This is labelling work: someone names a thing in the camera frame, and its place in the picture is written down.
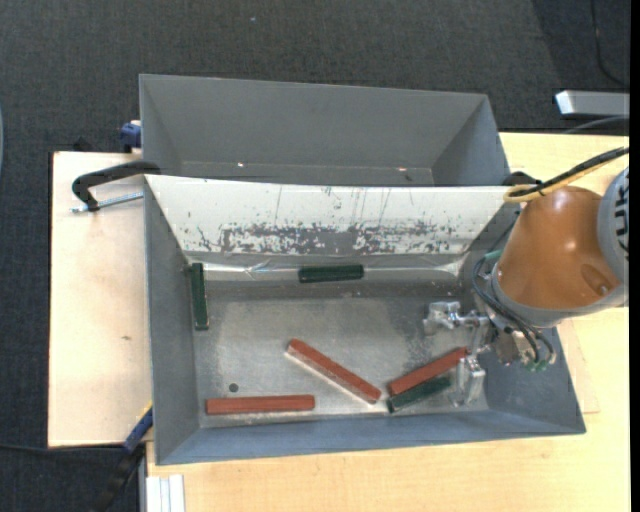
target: gray box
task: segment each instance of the gray box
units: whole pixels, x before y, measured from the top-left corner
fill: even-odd
[[[142,76],[141,104],[144,157],[164,174],[328,186],[455,185],[463,191],[500,184],[508,173],[482,95]],[[399,168],[415,169],[415,181],[407,183]],[[146,183],[159,464],[584,432],[555,331],[549,336],[558,360],[543,374],[502,366],[484,353],[487,377],[475,404],[454,407],[440,395],[393,415],[284,357],[288,340],[300,337],[383,388],[398,373],[467,344],[459,331],[427,339],[424,308],[442,300],[458,300],[465,311],[473,307],[471,262],[504,233],[513,219],[510,207],[483,220],[486,228],[460,255],[457,275],[395,279],[387,273],[381,281],[314,285],[209,279],[207,331],[194,330],[185,271],[199,256],[181,248],[171,209],[161,208]],[[426,258],[424,265],[436,260]],[[347,261],[366,266],[370,260]],[[293,393],[314,390],[327,406],[311,415],[204,414],[208,397],[274,394],[292,385]]]

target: cable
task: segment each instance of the cable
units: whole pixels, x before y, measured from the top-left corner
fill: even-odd
[[[600,68],[600,71],[602,71],[602,74],[604,74],[609,80],[615,82],[621,87],[624,87],[625,89],[629,89],[629,84],[626,84],[620,78],[615,77],[604,65],[604,61],[602,60],[602,51],[600,48],[600,27],[598,27],[598,19],[596,17],[595,0],[590,0],[589,5],[591,7],[591,24],[593,25],[593,33],[595,36],[596,59],[598,61],[598,67]]]
[[[565,185],[568,185],[569,183],[582,178],[589,173],[592,173],[606,163],[628,153],[628,147],[621,147],[612,149],[610,151],[605,151],[604,153],[594,156],[589,160],[585,160],[584,162],[576,165],[567,172],[559,174],[555,178],[551,178],[550,180],[547,180],[538,185],[516,185],[515,187],[511,187],[505,192],[503,200],[506,203],[520,203],[531,201],[533,199],[536,199],[537,197],[545,196],[550,192],[562,188]]]
[[[3,158],[4,158],[4,122],[2,120],[2,105],[0,105],[0,178],[2,177]]]
[[[0,443],[0,450],[11,450],[15,452],[25,452],[32,453],[34,455],[59,455],[59,454],[75,454],[79,452],[86,451],[109,451],[111,453],[115,453],[116,451],[122,451],[122,447],[119,445],[114,446],[84,446],[73,447],[73,448],[38,448],[37,446],[26,446],[26,445],[18,445],[18,444],[5,444]]]
[[[574,126],[573,128],[570,128],[569,130],[562,132],[562,134],[570,135],[572,133],[578,133],[583,130],[588,130],[589,128],[595,128],[596,126],[614,124],[621,121],[626,121],[627,123],[629,123],[629,116],[603,117],[602,119],[596,119],[595,121],[589,121],[588,123],[583,123],[578,126]]]

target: gray carpet floor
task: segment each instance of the gray carpet floor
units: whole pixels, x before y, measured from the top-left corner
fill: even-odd
[[[596,44],[586,0],[0,0],[0,444],[46,446],[48,155],[120,150],[139,73],[482,92],[558,132],[559,90],[628,86],[630,4],[594,0]],[[0,511],[87,510],[117,457],[0,447]]]

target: dark green block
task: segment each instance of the dark green block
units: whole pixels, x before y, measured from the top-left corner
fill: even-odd
[[[325,267],[302,267],[298,271],[301,283],[328,283],[331,281],[350,281],[362,279],[362,265],[330,265]]]
[[[207,297],[205,295],[202,263],[191,265],[189,273],[191,274],[191,300],[195,328],[197,331],[206,331],[209,328],[209,314],[207,313]]]
[[[396,412],[402,407],[419,402],[420,400],[425,400],[450,386],[451,379],[448,375],[444,377],[436,377],[435,379],[418,384],[404,393],[390,397],[387,400],[389,412]]]

